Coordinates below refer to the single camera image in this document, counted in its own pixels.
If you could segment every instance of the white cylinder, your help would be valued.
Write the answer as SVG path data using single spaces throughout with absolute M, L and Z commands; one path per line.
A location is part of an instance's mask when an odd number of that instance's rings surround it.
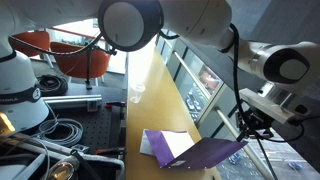
M 13 133 L 30 129 L 41 123 L 48 116 L 49 110 L 42 98 L 39 99 L 41 97 L 39 88 L 34 89 L 30 97 L 27 97 L 34 100 L 34 102 L 22 101 L 14 103 L 16 98 L 10 96 L 10 94 L 30 89 L 37 83 L 30 59 L 26 55 L 17 52 L 15 58 L 0 63 L 0 72 L 0 112 L 6 114 L 11 121 L 15 128 Z
M 164 29 L 202 45 L 226 48 L 233 38 L 229 30 L 231 8 L 224 0 L 160 1 Z

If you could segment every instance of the coiled cable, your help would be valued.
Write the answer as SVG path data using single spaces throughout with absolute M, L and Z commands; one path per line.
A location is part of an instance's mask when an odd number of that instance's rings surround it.
M 61 146 L 71 147 L 76 145 L 82 138 L 83 134 L 83 127 L 82 125 L 73 120 L 68 118 L 57 118 L 55 113 L 53 112 L 52 108 L 45 102 L 49 111 L 51 112 L 53 119 L 46 120 L 39 125 L 39 132 L 32 135 L 32 137 L 37 137 L 39 139 L 43 139 L 48 142 L 56 143 Z M 47 137 L 48 135 L 55 133 L 57 127 L 63 126 L 69 129 L 69 134 L 67 137 L 61 139 L 51 139 Z
M 68 83 L 64 78 L 55 75 L 37 77 L 42 96 L 61 96 L 68 90 Z

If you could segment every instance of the metal rail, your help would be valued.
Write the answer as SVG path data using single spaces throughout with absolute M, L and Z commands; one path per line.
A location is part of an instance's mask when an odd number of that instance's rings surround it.
M 177 59 L 180 61 L 181 65 L 185 68 L 185 70 L 188 72 L 188 74 L 191 76 L 192 80 L 197 84 L 199 87 L 201 93 L 204 95 L 206 100 L 210 99 L 210 94 L 207 92 L 207 90 L 203 87 L 199 79 L 191 72 L 187 64 L 184 62 L 184 60 L 179 56 L 177 52 L 173 52 L 173 54 L 177 57 Z
M 218 114 L 218 116 L 221 118 L 222 122 L 224 122 L 224 124 L 231 131 L 232 135 L 235 138 L 237 138 L 239 136 L 239 133 L 234 128 L 234 126 L 230 123 L 230 120 L 222 113 L 222 111 L 219 108 L 215 108 L 215 111 Z M 261 160 L 261 158 L 255 152 L 255 150 L 250 146 L 250 144 L 246 145 L 243 149 L 265 179 L 274 179 L 267 165 Z

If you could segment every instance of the wire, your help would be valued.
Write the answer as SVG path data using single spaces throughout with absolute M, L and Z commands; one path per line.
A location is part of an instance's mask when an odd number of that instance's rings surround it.
M 61 73 L 60 75 L 59 75 L 59 77 L 63 77 L 64 75 L 67 75 L 67 74 L 69 74 L 71 71 L 73 71 L 74 70 L 74 68 L 76 68 L 77 67 L 77 65 L 80 63 L 80 58 L 78 58 L 77 59 L 77 62 L 76 63 L 74 63 L 74 65 L 67 71 L 67 72 L 65 72 L 65 73 Z
M 32 137 L 37 137 L 39 139 L 46 140 L 61 146 L 71 147 L 76 145 L 82 138 L 83 127 L 82 125 L 73 120 L 67 118 L 58 119 L 52 108 L 45 102 L 50 113 L 53 116 L 53 119 L 46 120 L 39 125 L 39 133 L 32 135 Z M 69 134 L 65 138 L 61 139 L 51 139 L 47 135 L 54 133 L 57 127 L 62 126 L 69 129 Z
M 41 123 L 41 127 L 50 127 L 50 125 L 48 124 L 51 124 L 52 122 L 54 122 L 55 120 L 47 120 L 43 123 Z M 55 143 L 55 144 L 58 144 L 58 145 L 61 145 L 61 146 L 66 146 L 66 147 L 71 147 L 73 145 L 76 145 L 82 138 L 82 134 L 83 134 L 83 127 L 82 125 L 73 120 L 73 119 L 67 119 L 67 118 L 64 118 L 64 119 L 58 119 L 58 124 L 56 125 L 56 128 L 57 127 L 66 127 L 69 129 L 69 134 L 64 137 L 64 138 L 61 138 L 61 139 L 51 139 L 49 137 L 47 137 L 47 135 L 49 134 L 52 134 L 52 133 L 41 133 L 39 134 L 39 138 L 40 139 L 43 139 L 45 141 L 48 141 L 48 142 L 52 142 L 52 143 Z
M 168 39 L 168 40 L 172 40 L 172 39 L 176 39 L 176 38 L 180 37 L 179 35 L 168 36 L 168 35 L 164 34 L 163 31 L 159 31 L 159 35 L 165 39 Z
M 50 170 L 50 156 L 49 156 L 49 151 L 48 151 L 48 148 L 46 145 L 44 145 L 41 141 L 37 140 L 37 139 L 33 139 L 33 138 L 12 138 L 12 139 L 7 139 L 6 141 L 13 141 L 13 140 L 19 140 L 19 142 L 17 144 L 15 144 L 12 148 L 10 148 L 5 154 L 4 156 L 7 156 L 9 155 L 14 149 L 16 149 L 20 144 L 24 143 L 25 141 L 34 141 L 38 144 L 40 144 L 44 150 L 45 150 L 45 153 L 46 153 L 46 156 L 47 156 L 47 170 L 46 170 L 46 173 L 45 173 L 45 178 L 44 179 L 47 179 L 48 178 L 48 175 L 49 175 L 49 170 Z
M 303 118 L 303 119 L 299 119 L 299 121 L 307 121 L 307 120 L 311 120 L 311 119 L 319 119 L 320 116 L 312 116 L 312 117 L 306 117 L 306 118 Z
M 37 50 L 37 51 L 40 51 L 42 53 L 45 53 L 45 54 L 49 54 L 49 55 L 52 55 L 52 56 L 59 56 L 59 57 L 70 57 L 70 56 L 77 56 L 81 53 L 84 53 L 85 51 L 87 51 L 88 49 L 92 48 L 94 46 L 94 44 L 96 44 L 100 38 L 102 37 L 102 34 L 100 33 L 93 41 L 91 41 L 87 46 L 77 50 L 77 51 L 74 51 L 74 52 L 69 52 L 69 53 L 59 53 L 59 52 L 51 52 L 51 51 L 47 51 L 47 50 L 44 50 L 44 49 L 41 49 L 37 46 L 34 46 L 32 44 L 29 44 L 27 42 L 24 42 L 24 41 L 21 41 L 20 39 L 17 39 L 15 37 L 12 37 L 12 36 L 9 36 L 10 39 L 22 44 L 22 45 L 25 45 L 25 46 L 29 46 L 30 48 L 34 49 L 34 50 Z
M 292 139 L 288 139 L 288 140 L 275 140 L 275 139 L 270 139 L 270 138 L 264 138 L 264 140 L 267 140 L 267 141 L 271 141 L 271 142 L 276 142 L 276 143 L 287 143 L 287 142 L 291 142 L 291 141 L 296 141 L 298 139 L 300 139 L 303 135 L 304 135 L 304 132 L 305 132 L 305 129 L 304 129 L 304 126 L 302 124 L 300 124 L 300 127 L 301 127 L 301 132 L 300 134 L 297 136 L 297 137 L 294 137 Z
M 262 144 L 261 144 L 261 142 L 260 142 L 260 139 L 257 138 L 257 141 L 258 141 L 258 143 L 259 143 L 259 146 L 260 146 L 260 149 L 261 149 L 261 151 L 262 151 L 262 154 L 263 154 L 264 158 L 265 158 L 266 161 L 267 161 L 268 167 L 269 167 L 269 169 L 270 169 L 270 171 L 271 171 L 271 173 L 272 173 L 273 178 L 274 178 L 275 180 L 278 180 L 277 175 L 276 175 L 276 173 L 274 172 L 274 170 L 273 170 L 273 168 L 272 168 L 272 165 L 271 165 L 271 163 L 270 163 L 270 161 L 269 161 L 269 158 L 268 158 L 268 156 L 267 156 L 267 153 L 266 153 L 266 151 L 264 150 L 264 148 L 263 148 L 263 146 L 262 146 Z
M 235 94 L 235 98 L 236 98 L 236 103 L 237 103 L 237 106 L 238 106 L 238 109 L 239 109 L 239 113 L 240 115 L 242 116 L 244 122 L 248 125 L 248 120 L 247 120 L 247 116 L 245 115 L 244 111 L 243 111 L 243 108 L 241 106 L 241 100 L 240 100 L 240 95 L 239 95 L 239 87 L 238 87 L 238 58 L 239 58 L 239 32 L 237 30 L 237 28 L 235 27 L 235 25 L 233 24 L 230 24 L 230 28 L 233 30 L 233 33 L 234 33 L 234 37 L 233 37 L 233 43 L 234 43 L 234 63 L 233 63 L 233 88 L 234 88 L 234 94 Z M 272 176 L 274 179 L 278 179 L 271 164 L 270 164 L 270 161 L 267 157 L 267 154 L 266 152 L 264 151 L 264 148 L 260 142 L 260 139 L 261 136 L 258 135 L 258 133 L 256 131 L 253 130 L 253 132 L 255 132 L 255 136 L 256 136 L 256 139 L 260 145 L 260 148 L 263 152 L 263 155 L 264 157 L 266 158 L 266 161 L 268 163 L 268 166 L 269 166 L 269 169 L 272 173 Z
M 42 75 L 37 77 L 42 96 L 63 95 L 68 90 L 68 83 L 64 78 L 55 75 Z

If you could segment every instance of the black cable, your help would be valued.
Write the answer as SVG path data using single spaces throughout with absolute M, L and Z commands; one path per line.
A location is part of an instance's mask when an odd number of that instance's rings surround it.
M 298 140 L 299 138 L 301 138 L 303 135 L 304 135 L 304 132 L 305 132 L 305 129 L 304 129 L 304 126 L 302 124 L 300 124 L 300 127 L 301 127 L 301 132 L 300 134 L 297 136 L 297 137 L 294 137 L 292 139 L 288 139 L 288 140 L 275 140 L 275 139 L 270 139 L 270 138 L 264 138 L 264 140 L 267 140 L 267 141 L 271 141 L 271 142 L 276 142 L 276 143 L 287 143 L 287 142 L 291 142 L 291 141 L 295 141 L 295 140 Z
M 114 55 L 114 56 L 117 55 L 117 53 L 118 53 L 114 47 L 112 47 L 110 50 L 106 50 L 106 49 L 101 48 L 101 47 L 98 46 L 98 45 L 94 45 L 94 46 L 92 47 L 92 49 L 96 49 L 96 50 L 99 50 L 99 51 L 103 51 L 103 52 L 105 52 L 105 53 L 107 53 L 107 54 Z
M 41 95 L 47 96 L 61 96 L 68 90 L 68 83 L 64 78 L 55 75 L 42 75 L 37 77 L 40 86 Z
M 102 180 L 97 172 L 90 166 L 89 163 L 87 163 L 87 161 L 82 158 L 82 156 L 76 150 L 71 150 L 70 154 L 77 158 L 80 164 L 89 172 L 94 180 Z
M 74 52 L 69 52 L 69 53 L 59 53 L 59 52 L 51 52 L 51 51 L 47 51 L 47 50 L 44 50 L 44 49 L 41 49 L 37 46 L 34 46 L 32 44 L 29 44 L 27 42 L 24 42 L 24 41 L 21 41 L 20 39 L 17 39 L 15 37 L 12 37 L 12 36 L 9 36 L 9 38 L 11 40 L 14 40 L 15 42 L 19 43 L 19 44 L 22 44 L 22 45 L 25 45 L 25 46 L 28 46 L 30 47 L 31 49 L 34 49 L 36 51 L 39 51 L 41 53 L 45 53 L 45 54 L 49 54 L 49 55 L 52 55 L 52 56 L 57 56 L 57 57 L 70 57 L 70 56 L 77 56 L 79 54 L 82 54 L 84 52 L 86 52 L 88 49 L 92 49 L 93 46 L 101 39 L 102 37 L 102 34 L 100 33 L 93 41 L 91 41 L 87 46 L 84 46 L 83 48 L 77 50 L 77 51 L 74 51 Z M 115 51 L 114 50 L 111 50 L 111 51 L 104 51 L 108 54 L 115 54 Z
M 307 120 L 311 120 L 311 119 L 319 119 L 320 116 L 312 116 L 312 117 L 306 117 L 306 118 L 303 118 L 303 119 L 299 119 L 299 121 L 307 121 Z
M 260 139 L 261 136 L 256 132 L 254 131 L 249 125 L 248 125 L 248 120 L 247 120 L 247 116 L 245 115 L 244 111 L 243 111 L 243 108 L 241 106 L 241 100 L 240 100 L 240 95 L 239 95 L 239 87 L 238 87 L 238 58 L 239 58 L 239 32 L 238 32 L 238 29 L 235 27 L 235 25 L 233 24 L 230 24 L 230 28 L 232 29 L 233 31 L 233 34 L 234 34 L 234 38 L 233 38 L 233 43 L 234 43 L 234 63 L 233 63 L 233 88 L 234 88 L 234 94 L 235 94 L 235 98 L 236 98 L 236 103 L 237 103 L 237 106 L 238 106 L 238 109 L 239 109 L 239 113 L 240 115 L 242 116 L 242 119 L 243 121 L 247 124 L 247 126 L 249 127 L 249 130 L 251 130 L 252 132 L 255 132 L 255 136 L 256 136 L 256 139 L 260 145 L 260 148 L 263 152 L 263 155 L 264 157 L 266 158 L 266 161 L 269 165 L 269 169 L 272 173 L 272 176 L 274 179 L 278 179 L 270 162 L 269 162 L 269 159 L 267 157 L 267 154 L 266 152 L 264 151 L 264 148 L 260 142 Z
M 257 138 L 257 141 L 258 141 L 258 143 L 259 143 L 259 146 L 260 146 L 260 149 L 261 149 L 261 151 L 262 151 L 262 154 L 263 154 L 264 158 L 265 158 L 266 161 L 267 161 L 267 164 L 268 164 L 268 166 L 269 166 L 269 169 L 270 169 L 270 171 L 271 171 L 271 173 L 272 173 L 273 178 L 274 178 L 275 180 L 278 180 L 277 175 L 276 175 L 276 173 L 274 172 L 274 170 L 273 170 L 273 168 L 272 168 L 272 165 L 271 165 L 271 163 L 270 163 L 270 161 L 269 161 L 269 158 L 268 158 L 268 156 L 267 156 L 267 153 L 266 153 L 266 151 L 264 150 L 264 148 L 263 148 L 263 146 L 262 146 L 262 144 L 261 144 L 261 142 L 260 142 L 260 139 Z
M 169 39 L 169 40 L 172 40 L 172 39 L 176 39 L 178 37 L 180 37 L 179 35 L 174 35 L 174 36 L 168 36 L 166 34 L 163 33 L 163 31 L 159 31 L 159 35 L 165 39 Z

